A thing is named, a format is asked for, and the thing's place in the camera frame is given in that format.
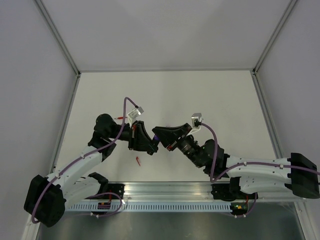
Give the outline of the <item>black purple highlighter pen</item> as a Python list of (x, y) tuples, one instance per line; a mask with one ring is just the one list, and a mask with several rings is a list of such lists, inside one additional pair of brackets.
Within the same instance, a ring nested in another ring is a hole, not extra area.
[(152, 145), (151, 145), (152, 146), (151, 149), (152, 149), (153, 152), (157, 152), (158, 151), (158, 149), (159, 149), (158, 145), (159, 145), (159, 141), (157, 139), (153, 139), (152, 140)]

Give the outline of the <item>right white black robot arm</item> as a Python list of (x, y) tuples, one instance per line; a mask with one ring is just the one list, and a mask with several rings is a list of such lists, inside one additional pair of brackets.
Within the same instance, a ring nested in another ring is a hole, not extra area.
[(236, 157), (226, 154), (215, 137), (200, 146), (187, 123), (177, 127), (156, 126), (152, 132), (157, 143), (170, 152), (179, 149), (197, 168), (203, 169), (212, 183), (228, 178), (224, 195), (229, 201), (263, 192), (292, 191), (300, 198), (320, 197), (317, 166), (301, 153), (273, 160)]

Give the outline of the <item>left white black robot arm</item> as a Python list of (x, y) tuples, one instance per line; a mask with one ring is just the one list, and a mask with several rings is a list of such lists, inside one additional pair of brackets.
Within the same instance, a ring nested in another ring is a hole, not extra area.
[(125, 141), (130, 150), (153, 154), (159, 140), (150, 137), (143, 121), (134, 114), (128, 122), (117, 124), (109, 114), (101, 114), (95, 121), (93, 135), (78, 158), (47, 176), (36, 175), (30, 182), (24, 210), (33, 224), (54, 226), (65, 210), (86, 198), (104, 199), (109, 193), (109, 181), (97, 172), (84, 174), (106, 160), (116, 148), (116, 141)]

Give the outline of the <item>aluminium front rail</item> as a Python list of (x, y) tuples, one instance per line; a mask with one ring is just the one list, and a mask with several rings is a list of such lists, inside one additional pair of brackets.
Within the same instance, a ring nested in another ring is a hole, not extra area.
[[(72, 187), (66, 195), (68, 204), (76, 204), (92, 193), (92, 188), (84, 184), (81, 190)], [(125, 202), (224, 202), (214, 199), (212, 185), (206, 181), (176, 181), (176, 182), (111, 182), (124, 184), (123, 200)], [(294, 196), (291, 192), (260, 192), (258, 202), (300, 202), (303, 198)]]

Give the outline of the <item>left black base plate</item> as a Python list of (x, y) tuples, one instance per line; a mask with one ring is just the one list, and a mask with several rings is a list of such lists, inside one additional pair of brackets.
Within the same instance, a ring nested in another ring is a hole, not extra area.
[(118, 197), (112, 194), (106, 194), (106, 193), (114, 193), (118, 195), (121, 199), (123, 199), (124, 193), (125, 193), (125, 185), (123, 183), (109, 183), (108, 185), (105, 185), (100, 188), (99, 194), (104, 194), (99, 196), (99, 199), (108, 199), (108, 200), (116, 200)]

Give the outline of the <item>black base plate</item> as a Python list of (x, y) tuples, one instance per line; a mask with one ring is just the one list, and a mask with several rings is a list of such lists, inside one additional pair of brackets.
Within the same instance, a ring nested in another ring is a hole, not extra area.
[(235, 200), (254, 200), (254, 193), (244, 193), (238, 187), (231, 189), (228, 183), (218, 183), (211, 185), (211, 194), (214, 200), (233, 202)]
[(112, 194), (106, 194), (106, 193), (114, 193), (118, 195), (121, 199), (123, 199), (124, 193), (125, 193), (125, 185), (123, 183), (109, 183), (108, 185), (105, 185), (100, 188), (99, 194), (104, 194), (99, 196), (99, 199), (108, 199), (108, 200), (116, 200), (118, 197)]

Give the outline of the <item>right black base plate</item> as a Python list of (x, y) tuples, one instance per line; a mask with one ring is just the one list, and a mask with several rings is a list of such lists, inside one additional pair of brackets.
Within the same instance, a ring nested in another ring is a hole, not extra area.
[(244, 193), (238, 187), (231, 189), (228, 183), (218, 183), (211, 185), (211, 194), (214, 200), (233, 202), (235, 200), (254, 200), (254, 193)]

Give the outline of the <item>left aluminium frame post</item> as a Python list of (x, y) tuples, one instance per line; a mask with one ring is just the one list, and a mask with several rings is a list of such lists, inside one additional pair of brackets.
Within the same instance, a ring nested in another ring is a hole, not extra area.
[(45, 6), (42, 0), (33, 0), (36, 8), (38, 9), (39, 13), (41, 14), (45, 24), (47, 25), (48, 29), (50, 30), (53, 38), (55, 39), (56, 43), (58, 44), (62, 54), (64, 55), (67, 63), (71, 67), (74, 74), (79, 77), (81, 75), (81, 71), (77, 67), (68, 47), (66, 46), (56, 24), (54, 23), (47, 7)]

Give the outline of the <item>aluminium frame post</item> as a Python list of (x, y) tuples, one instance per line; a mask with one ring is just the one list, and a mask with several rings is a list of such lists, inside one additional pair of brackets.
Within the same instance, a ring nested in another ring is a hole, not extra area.
[(281, 31), (283, 30), (286, 22), (288, 21), (288, 19), (290, 18), (292, 12), (294, 11), (297, 3), (299, 2), (299, 0), (290, 0), (288, 5), (286, 6), (283, 14), (281, 15), (275, 29), (273, 30), (270, 38), (268, 39), (261, 55), (259, 56), (254, 68), (252, 69), (251, 73), (255, 76), (259, 69), (262, 67), (268, 53), (270, 52), (271, 48), (273, 47), (273, 45), (275, 44), (278, 36), (280, 35)]
[(53, 38), (55, 39), (56, 43), (58, 44), (62, 54), (64, 55), (67, 63), (71, 67), (74, 74), (79, 77), (81, 75), (81, 71), (77, 67), (68, 47), (66, 46), (56, 24), (54, 23), (47, 7), (45, 6), (42, 0), (33, 0), (36, 8), (38, 9), (39, 13), (41, 14), (45, 24), (47, 25), (48, 29), (50, 30)]

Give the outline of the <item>right aluminium frame post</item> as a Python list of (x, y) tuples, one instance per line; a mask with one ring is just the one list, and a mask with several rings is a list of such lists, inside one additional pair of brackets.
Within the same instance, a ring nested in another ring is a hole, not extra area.
[(254, 68), (252, 69), (251, 73), (255, 76), (259, 69), (262, 67), (268, 53), (270, 52), (271, 48), (273, 47), (273, 45), (275, 44), (278, 36), (280, 35), (281, 31), (283, 30), (286, 22), (288, 21), (288, 19), (290, 18), (292, 12), (294, 11), (297, 3), (299, 2), (299, 0), (290, 0), (288, 5), (286, 6), (283, 14), (281, 15), (275, 29), (273, 30), (270, 38), (268, 39), (261, 55), (259, 56)]

